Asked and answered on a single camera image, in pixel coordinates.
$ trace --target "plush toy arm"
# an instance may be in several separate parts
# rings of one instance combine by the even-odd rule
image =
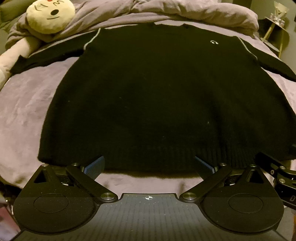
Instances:
[[[30,54],[39,49],[40,45],[40,39],[34,36],[29,36],[22,38],[10,49],[0,55],[0,90],[10,78],[10,70],[16,63],[18,57],[21,55],[24,58],[28,58]]]

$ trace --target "shelf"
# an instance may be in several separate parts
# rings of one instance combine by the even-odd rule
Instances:
[[[270,47],[271,49],[273,49],[274,51],[276,51],[276,52],[279,53],[279,49],[276,48],[275,46],[273,46],[270,42],[268,42],[267,40],[265,40],[264,43],[265,43],[268,47]]]

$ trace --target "plush toy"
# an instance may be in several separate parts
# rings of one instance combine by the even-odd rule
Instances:
[[[70,0],[37,0],[26,11],[29,26],[42,34],[62,31],[75,16],[75,7]],[[22,38],[0,55],[0,90],[10,78],[10,70],[21,55],[28,58],[41,45],[41,40],[29,36]]]
[[[70,0],[37,0],[27,8],[29,26],[42,34],[62,31],[74,18],[75,7]]]

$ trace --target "glass object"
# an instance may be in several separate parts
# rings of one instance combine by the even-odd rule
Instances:
[[[277,16],[274,16],[274,22],[275,22],[277,25],[279,25],[280,19],[278,19]]]
[[[283,28],[283,27],[285,26],[285,21],[284,21],[284,20],[281,20],[281,22],[280,22],[280,24],[279,24],[279,25],[280,25],[280,27],[282,27],[282,28]]]
[[[289,8],[285,7],[284,5],[274,1],[274,16],[276,16],[278,19],[283,18],[286,13],[289,11]]]

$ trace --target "bed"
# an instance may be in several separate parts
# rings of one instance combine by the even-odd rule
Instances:
[[[217,4],[215,3],[216,1],[211,0],[201,2]],[[243,20],[239,19],[237,18],[237,13],[235,11],[231,13],[230,9],[235,9],[236,12],[238,9],[240,12],[250,10],[242,7],[238,8],[234,4],[227,4],[228,12],[224,12],[224,15],[219,14],[219,18],[213,18],[212,10],[211,13],[208,13],[210,15],[207,16],[208,18],[204,16],[203,21],[200,21],[202,20],[200,16],[199,18],[193,17],[194,12],[192,13],[188,10],[191,7],[190,1],[168,1],[166,4],[163,2],[159,4],[158,2],[156,6],[148,5],[146,8],[144,3],[149,3],[148,1],[102,2],[92,0],[85,2],[74,0],[73,3],[78,12],[80,11],[84,14],[80,22],[76,20],[76,24],[69,25],[65,31],[56,36],[35,35],[35,37],[43,40],[43,45],[32,55],[40,53],[58,43],[66,42],[79,34],[85,34],[99,28],[117,28],[138,23],[154,22],[155,24],[173,26],[189,24],[227,36],[238,36],[255,48],[277,58],[265,44],[253,34],[250,34],[250,28],[251,33],[256,31],[256,23],[252,21],[254,16],[256,18],[257,15],[248,12],[248,18],[251,20],[246,18]],[[110,6],[114,3],[118,6],[112,13],[108,12],[109,9],[106,8],[98,11],[103,6],[102,3],[104,3],[104,6]],[[134,7],[135,3],[138,4],[137,10]],[[187,10],[182,12],[180,6],[185,6]],[[26,34],[28,34],[27,36],[31,35],[28,32],[23,35],[20,34],[22,33],[20,30],[23,26],[22,24],[25,24],[22,22],[25,9],[26,7],[21,6],[21,15],[14,16],[14,18],[7,21],[9,26],[14,24],[12,28],[9,28],[10,35],[6,42],[7,46],[12,46]],[[94,16],[104,17],[101,20],[97,20],[97,17]],[[48,66],[32,68],[13,75],[0,91],[0,176],[2,182],[23,188],[42,164],[37,159],[37,155],[42,125],[48,106],[63,76],[77,60],[78,57],[71,57]],[[285,94],[290,106],[296,112],[296,83],[285,79],[279,74],[270,71],[266,72],[277,83]],[[104,172],[96,181],[115,192],[118,196],[121,196],[122,193],[176,193],[180,195],[185,190],[201,182],[202,179],[194,172],[185,174],[175,173],[172,175],[140,172]]]

